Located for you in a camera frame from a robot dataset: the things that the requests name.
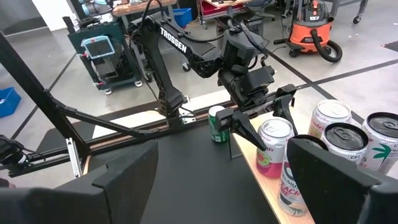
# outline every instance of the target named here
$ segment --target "caster wheel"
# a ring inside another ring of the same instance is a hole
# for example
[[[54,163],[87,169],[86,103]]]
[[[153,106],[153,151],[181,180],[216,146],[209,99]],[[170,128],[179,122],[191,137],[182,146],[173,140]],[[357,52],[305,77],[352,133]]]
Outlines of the caster wheel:
[[[297,57],[297,56],[299,56],[299,54],[300,54],[300,51],[298,51],[298,50],[290,50],[289,51],[289,56],[291,56],[291,57]]]
[[[325,52],[330,55],[331,54],[331,48],[330,47],[324,47],[323,48],[325,50]]]
[[[354,24],[359,24],[359,22],[361,22],[361,17],[359,17],[359,16],[356,16],[355,18],[354,18],[354,20],[353,20],[353,23]]]
[[[142,82],[141,81],[136,81],[134,82],[136,87],[141,87],[142,86]]]
[[[111,89],[106,89],[106,90],[104,90],[104,93],[105,93],[105,95],[110,95],[110,94],[112,94],[112,90]]]
[[[151,73],[147,73],[147,75],[146,75],[146,77],[144,77],[145,78],[145,80],[147,81],[147,82],[152,82],[153,80],[154,80],[154,77],[152,76],[152,74]]]
[[[191,66],[188,63],[183,63],[182,70],[184,70],[184,72],[189,72],[191,70]]]

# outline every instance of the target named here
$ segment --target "concrete floor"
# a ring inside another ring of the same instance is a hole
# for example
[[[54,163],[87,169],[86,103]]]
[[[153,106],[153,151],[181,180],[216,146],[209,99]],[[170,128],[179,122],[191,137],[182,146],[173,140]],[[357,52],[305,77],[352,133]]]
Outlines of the concrete floor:
[[[336,64],[326,62],[316,54],[290,58],[288,48],[279,49],[275,54],[308,77],[311,82],[397,60],[398,52],[382,47],[382,45],[398,39],[398,17],[394,16],[397,7],[397,1],[370,1],[362,21],[357,25],[353,25],[352,20],[358,11],[359,3],[341,7],[331,30],[331,39],[340,44],[343,49],[343,58]],[[290,19],[284,20],[286,24],[289,22]],[[214,24],[210,21],[207,30],[204,30],[202,26],[189,26],[188,29],[192,31],[193,35],[203,39],[216,35]],[[269,50],[279,47],[279,45],[273,45],[272,41],[282,37],[281,31],[278,19],[275,22],[264,24],[264,38],[271,40],[267,46]],[[9,38],[11,44],[46,88],[53,83],[75,53],[66,34],[65,30],[53,33],[48,30],[38,30]],[[175,87],[184,94],[193,98],[222,90],[216,86],[216,76],[202,79],[193,71],[183,72],[180,59],[176,52],[169,53],[164,57]],[[377,111],[398,114],[398,99],[395,97],[398,95],[396,88],[398,64],[395,63],[325,82],[320,85],[320,88],[326,90],[331,96],[347,102],[353,111],[362,118]],[[275,59],[270,57],[267,59],[267,64],[277,70],[274,76],[275,83],[269,87],[270,91],[288,83],[297,86],[306,84]],[[154,97],[145,85],[140,88],[129,87],[115,90],[112,95],[105,96],[104,93],[92,87],[91,83],[82,63],[79,60],[73,60],[52,89],[52,94],[66,105],[95,116],[154,101]],[[9,86],[15,86],[22,97],[21,105],[16,113],[0,119],[0,133],[11,137],[32,111],[34,104],[12,77],[7,75],[4,69],[0,69],[0,89]],[[297,92],[297,110],[310,116],[316,104],[324,99],[325,96],[312,87],[299,90]],[[52,124],[38,110],[16,139],[27,148],[36,149],[45,133],[51,128],[53,128]],[[397,166],[393,168],[390,175],[398,178]],[[0,176],[6,177],[6,173],[0,172]],[[71,179],[72,170],[70,164],[66,163],[16,177],[12,181],[20,187],[56,187]]]

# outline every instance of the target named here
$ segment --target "blue bin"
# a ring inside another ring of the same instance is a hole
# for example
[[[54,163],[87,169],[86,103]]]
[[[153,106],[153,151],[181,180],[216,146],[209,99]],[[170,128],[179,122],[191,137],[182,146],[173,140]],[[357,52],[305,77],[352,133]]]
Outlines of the blue bin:
[[[173,12],[174,12],[175,21],[182,28],[185,28],[185,26],[192,21],[191,8],[173,9]]]
[[[18,107],[21,97],[14,87],[0,90],[0,118],[12,115]]]

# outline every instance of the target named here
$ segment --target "orange shop vacuum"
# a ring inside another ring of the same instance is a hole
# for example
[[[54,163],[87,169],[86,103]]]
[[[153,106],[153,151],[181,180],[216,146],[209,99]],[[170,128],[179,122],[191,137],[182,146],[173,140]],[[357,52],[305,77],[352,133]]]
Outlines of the orange shop vacuum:
[[[325,3],[317,0],[295,0],[292,15],[292,30],[288,39],[275,40],[274,44],[286,43],[289,55],[297,57],[301,53],[318,52],[328,62],[338,62],[343,56],[341,47],[330,40],[333,16]]]

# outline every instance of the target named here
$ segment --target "soda can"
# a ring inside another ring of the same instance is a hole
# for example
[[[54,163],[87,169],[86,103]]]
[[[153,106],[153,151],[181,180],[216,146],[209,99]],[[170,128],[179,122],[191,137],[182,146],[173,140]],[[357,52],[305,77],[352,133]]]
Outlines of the soda can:
[[[329,124],[321,140],[329,152],[359,164],[368,148],[369,138],[359,127],[346,123]]]
[[[370,114],[362,130],[369,137],[369,146],[360,165],[387,174],[398,160],[398,115]]]
[[[320,139],[301,134],[294,136],[294,139],[302,139],[303,141],[313,146],[319,147],[323,150],[328,150],[326,144]],[[284,161],[282,166],[282,175],[280,176],[280,188],[279,188],[279,205],[289,215],[296,217],[305,215],[308,212],[308,208],[305,205],[304,199],[294,181],[293,173],[290,170],[290,165],[287,160],[287,145],[284,155]]]
[[[326,126],[339,122],[350,124],[351,118],[351,109],[345,103],[338,100],[323,100],[312,112],[308,134],[321,138]]]
[[[265,121],[258,130],[266,150],[257,148],[257,169],[264,176],[280,177],[287,141],[293,137],[292,124],[284,118]]]
[[[211,130],[211,139],[215,142],[226,142],[229,139],[229,131],[222,131],[218,132],[215,129],[215,123],[216,123],[216,114],[219,111],[222,111],[225,109],[223,106],[213,106],[209,110],[209,125],[210,125],[210,130]]]

